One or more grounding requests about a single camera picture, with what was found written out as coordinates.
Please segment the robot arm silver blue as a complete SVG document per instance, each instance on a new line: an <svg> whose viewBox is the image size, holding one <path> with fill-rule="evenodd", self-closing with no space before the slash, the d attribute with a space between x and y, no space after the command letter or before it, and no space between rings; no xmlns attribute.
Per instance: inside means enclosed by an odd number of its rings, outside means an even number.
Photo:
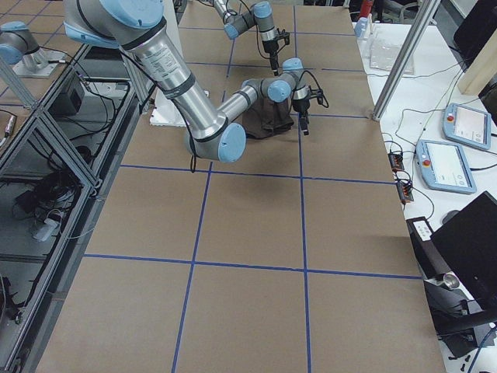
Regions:
<svg viewBox="0 0 497 373"><path fill-rule="evenodd" d="M290 34L285 29L280 30L274 23L270 3L261 1L248 7L241 1L246 7L243 13L231 9L228 1L213 0L208 3L222 19L224 31L230 40L235 40L253 27L257 29L257 36L262 41L266 56L262 54L259 45L257 45L258 52L262 58L269 61L273 74L278 76L280 74L279 53L290 44Z"/></svg>
<svg viewBox="0 0 497 373"><path fill-rule="evenodd" d="M246 134L235 119L258 99L291 101L301 130L307 133L311 99L322 106L328 101L322 88L312 89L306 84L306 69L299 58L278 63L278 42L288 40L289 34L275 27L271 5L261 1L242 14L229 9L225 1L213 1L211 5L232 40L254 26L258 28L274 73L272 78L245 81L219 107L207 98L167 35L162 1L66 1L64 28L69 38L82 44L121 49L137 59L144 74L181 113L187 128L185 144L193 158L220 162L240 159Z"/></svg>

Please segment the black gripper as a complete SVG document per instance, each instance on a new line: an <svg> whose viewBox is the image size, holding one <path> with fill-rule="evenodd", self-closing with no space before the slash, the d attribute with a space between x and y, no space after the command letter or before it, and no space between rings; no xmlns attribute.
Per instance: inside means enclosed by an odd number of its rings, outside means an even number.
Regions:
<svg viewBox="0 0 497 373"><path fill-rule="evenodd" d="M309 118L308 109L310 101L316 99L319 105L322 105L322 89L301 88L298 89L291 100L294 111L299 113L299 128L304 136L309 135Z"/></svg>
<svg viewBox="0 0 497 373"><path fill-rule="evenodd" d="M279 73L278 51L281 46L279 42L284 42L284 47L290 44L290 34L286 30L268 30L260 33L264 51L269 55L269 62L275 76Z"/></svg>

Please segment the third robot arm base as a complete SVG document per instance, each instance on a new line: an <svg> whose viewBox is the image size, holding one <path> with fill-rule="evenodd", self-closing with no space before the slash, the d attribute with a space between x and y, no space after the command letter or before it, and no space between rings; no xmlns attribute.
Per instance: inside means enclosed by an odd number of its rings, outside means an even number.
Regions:
<svg viewBox="0 0 497 373"><path fill-rule="evenodd" d="M21 21L1 25L1 58L23 78L48 78L65 62L65 53L43 49Z"/></svg>

